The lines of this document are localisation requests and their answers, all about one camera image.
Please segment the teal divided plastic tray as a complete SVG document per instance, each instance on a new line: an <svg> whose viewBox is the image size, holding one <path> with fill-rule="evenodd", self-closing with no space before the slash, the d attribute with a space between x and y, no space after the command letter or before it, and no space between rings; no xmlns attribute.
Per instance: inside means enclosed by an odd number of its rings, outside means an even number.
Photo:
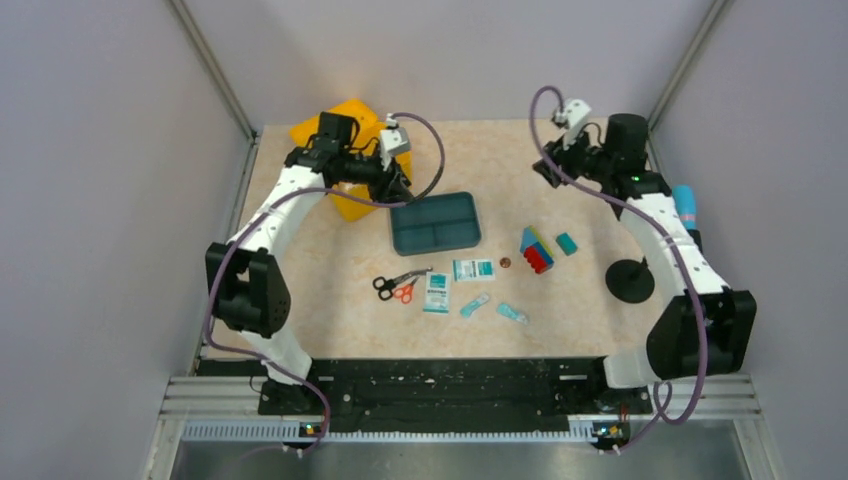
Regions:
<svg viewBox="0 0 848 480"><path fill-rule="evenodd" d="M482 240L479 215L470 192L430 195L389 213L392 246L400 256L460 250Z"/></svg>

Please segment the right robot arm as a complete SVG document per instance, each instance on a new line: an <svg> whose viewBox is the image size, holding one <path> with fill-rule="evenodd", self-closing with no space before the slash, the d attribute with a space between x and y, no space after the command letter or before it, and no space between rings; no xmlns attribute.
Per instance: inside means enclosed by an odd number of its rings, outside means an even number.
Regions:
<svg viewBox="0 0 848 480"><path fill-rule="evenodd" d="M627 287L641 275L653 282L665 309L645 342L629 351L601 357L586 385L589 404L612 412L627 389L695 376L740 370L757 304L747 290L734 290L704 258L700 237L684 226L672 190L647 167L647 121L636 114L612 115L600 145L591 143L588 116L574 107L554 112L563 135L548 142L533 168L552 186L568 176L598 183L611 198L620 224L637 242L641 261L623 262Z"/></svg>

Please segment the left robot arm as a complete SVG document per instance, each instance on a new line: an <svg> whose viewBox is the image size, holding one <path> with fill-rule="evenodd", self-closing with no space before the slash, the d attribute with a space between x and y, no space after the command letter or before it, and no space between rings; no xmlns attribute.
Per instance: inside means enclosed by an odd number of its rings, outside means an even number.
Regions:
<svg viewBox="0 0 848 480"><path fill-rule="evenodd" d="M396 115L386 116L369 154L356 146L358 132L354 117L320 113L315 132L286 155L274 188L247 224L205 254L211 321L222 321L247 341L243 353L284 384L283 401L297 413L317 407L321 388L307 377L312 359L288 325L293 301L282 267L288 246L339 183L367 186L371 203L401 205L414 198L397 161L411 144Z"/></svg>

